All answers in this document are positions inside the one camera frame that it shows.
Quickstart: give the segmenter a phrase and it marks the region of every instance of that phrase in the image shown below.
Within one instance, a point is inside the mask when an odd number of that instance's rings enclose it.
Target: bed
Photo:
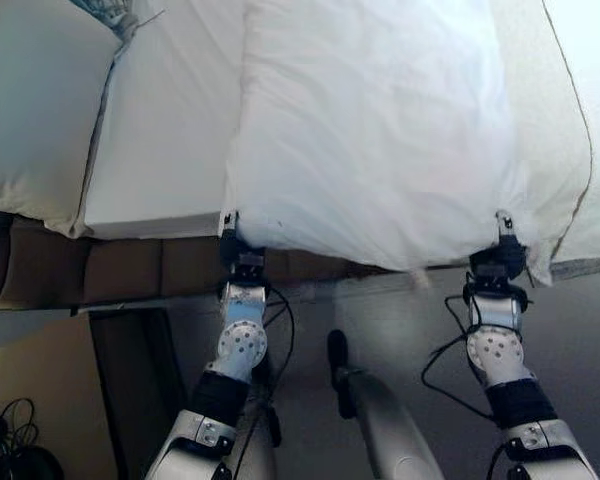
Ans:
[[[549,0],[492,0],[489,6],[517,154],[528,172],[527,202],[538,224],[527,237],[534,245],[531,266],[549,282],[552,259],[600,258],[600,56],[589,53],[600,53],[600,2],[586,14],[570,2]],[[135,0],[134,12],[141,23],[149,21],[111,74],[84,223],[98,238],[214,235],[227,208],[225,162],[250,121],[241,96],[245,1]],[[251,169],[254,175],[243,181],[266,200],[266,188],[279,178],[268,175],[270,166],[259,165],[262,170]],[[337,224],[340,213],[332,211],[326,223]],[[246,235],[254,244],[391,269],[448,259],[396,263],[343,250],[337,242],[325,245],[315,235],[297,242],[297,232],[291,238],[271,225],[256,226],[263,235]],[[487,246],[494,235],[484,233],[463,248],[452,245],[452,255]]]
[[[104,239],[214,235],[240,112],[243,2],[134,0],[133,11],[153,20],[111,72],[84,222]]]

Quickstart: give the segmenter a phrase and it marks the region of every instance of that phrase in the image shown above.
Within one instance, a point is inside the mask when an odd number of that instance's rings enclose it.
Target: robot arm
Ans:
[[[236,236],[235,215],[225,218],[220,241],[230,277],[222,291],[224,329],[217,358],[207,366],[188,407],[176,419],[147,480],[231,480],[222,462],[231,453],[236,425],[251,383],[251,370],[264,358],[262,325],[268,286],[262,277],[264,251]]]
[[[567,424],[556,414],[536,376],[524,365],[521,313],[525,292],[509,284],[524,268],[524,250],[510,215],[497,214],[500,244],[472,256],[464,288],[471,327],[467,354],[504,434],[505,451],[519,462],[512,479],[597,479]]]

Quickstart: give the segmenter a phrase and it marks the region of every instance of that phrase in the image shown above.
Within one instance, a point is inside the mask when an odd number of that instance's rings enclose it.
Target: gray floor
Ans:
[[[284,437],[276,451],[280,479],[372,478],[357,425],[339,418],[329,388],[325,339],[333,328],[347,334],[355,363],[376,373],[408,404],[447,478],[484,478],[499,440],[495,427],[419,382],[429,352],[456,335],[442,300],[458,293],[463,275],[463,270],[434,272],[424,289],[407,275],[390,275],[285,291],[298,332],[276,395]],[[527,364],[600,473],[600,274],[529,293],[536,303],[524,320]],[[197,298],[169,305],[190,387],[214,351],[217,304]],[[280,359],[288,324],[281,321],[270,330],[270,351]],[[432,378],[487,408],[460,347],[441,360]],[[505,478],[506,464],[503,460],[496,478]]]

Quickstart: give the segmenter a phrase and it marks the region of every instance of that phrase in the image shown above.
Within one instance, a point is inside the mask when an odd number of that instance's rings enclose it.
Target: white pillowcase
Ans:
[[[119,46],[68,0],[0,0],[0,210],[72,234]]]
[[[550,284],[553,252],[589,177],[587,132],[543,3],[491,0],[490,6],[516,124],[516,157],[528,174],[527,202],[539,231],[529,270]],[[589,38],[581,29],[576,36]]]
[[[486,0],[249,0],[225,211],[254,246],[407,270],[532,243]]]
[[[600,258],[600,0],[548,0],[547,9],[569,62],[593,147],[590,185],[555,260]]]

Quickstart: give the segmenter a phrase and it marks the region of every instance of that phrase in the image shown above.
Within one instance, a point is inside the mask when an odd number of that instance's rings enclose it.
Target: black cable bundle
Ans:
[[[30,398],[17,398],[0,413],[0,480],[64,478],[55,457],[34,446],[40,433],[33,423],[34,416],[35,406]]]
[[[470,280],[473,280],[473,278],[472,278],[471,274],[467,272],[467,283]],[[495,418],[492,414],[481,411],[477,407],[474,407],[473,405],[462,400],[461,398],[457,397],[453,393],[451,393],[437,385],[433,385],[427,379],[427,373],[429,372],[429,369],[431,369],[431,367],[433,367],[433,365],[438,361],[438,359],[442,356],[442,354],[444,354],[447,350],[449,350],[454,345],[457,345],[458,343],[461,343],[461,342],[466,343],[467,337],[475,328],[475,327],[472,328],[471,326],[463,325],[462,321],[460,320],[460,317],[453,310],[453,308],[451,307],[451,304],[449,303],[451,300],[460,300],[463,298],[464,298],[463,295],[451,295],[444,299],[444,306],[446,307],[447,311],[451,314],[451,316],[455,320],[455,322],[458,326],[458,329],[460,330],[460,335],[458,335],[453,340],[445,343],[444,345],[436,348],[433,352],[431,352],[431,357],[429,358],[429,361],[427,362],[425,367],[422,369],[422,372],[420,373],[420,380],[425,387],[430,388],[431,390],[434,390],[438,393],[441,393],[445,397],[453,400],[454,402],[456,402],[460,406],[466,408],[470,412],[475,413],[477,416],[484,418],[485,420],[489,420],[490,422],[495,423]],[[480,308],[478,307],[478,304],[476,303],[476,300],[473,296],[470,297],[469,301],[473,302],[473,306],[476,309],[476,312],[478,315],[478,327],[479,327],[480,325],[482,325],[482,314],[480,313]],[[471,372],[474,374],[474,376],[476,375],[476,373],[473,369],[471,369]],[[493,473],[495,471],[496,463],[498,462],[498,458],[500,457],[500,455],[502,454],[502,452],[504,450],[505,450],[505,446],[500,445],[500,446],[498,446],[498,448],[496,448],[495,452],[493,453],[493,456],[491,457],[491,464],[489,465],[489,471],[487,472],[487,480],[491,480],[493,478]]]
[[[296,319],[295,319],[295,316],[293,315],[293,310],[291,309],[289,300],[287,300],[287,298],[279,290],[276,290],[275,288],[272,287],[271,291],[273,293],[275,293],[278,296],[278,298],[280,298],[280,302],[272,302],[272,303],[267,304],[267,306],[272,307],[275,305],[283,305],[283,307],[278,312],[276,312],[268,321],[264,322],[264,328],[269,327],[278,318],[280,318],[280,316],[283,313],[287,312],[289,314],[289,325],[291,327],[291,334],[290,334],[290,338],[289,338],[289,348],[287,350],[287,354],[282,363],[282,366],[280,367],[280,369],[278,370],[278,373],[276,374],[276,376],[273,379],[273,383],[271,385],[271,390],[270,390],[267,398],[263,402],[263,405],[261,405],[261,407],[259,408],[259,411],[256,413],[253,421],[251,422],[251,425],[247,432],[247,436],[246,436],[244,445],[242,446],[242,450],[240,451],[240,456],[238,457],[238,462],[236,464],[236,469],[235,469],[234,477],[233,477],[234,480],[238,480],[238,474],[240,473],[240,467],[242,466],[244,456],[247,453],[247,448],[249,447],[249,443],[251,442],[251,438],[253,437],[253,434],[256,430],[258,422],[262,418],[262,415],[264,414],[266,407],[270,404],[271,400],[273,399],[273,394],[275,393],[276,387],[280,383],[280,378],[282,377],[282,374],[284,373],[284,371],[287,369],[287,366],[289,365],[289,361],[291,360],[291,356],[293,355],[293,348],[294,348],[295,337],[296,337]]]

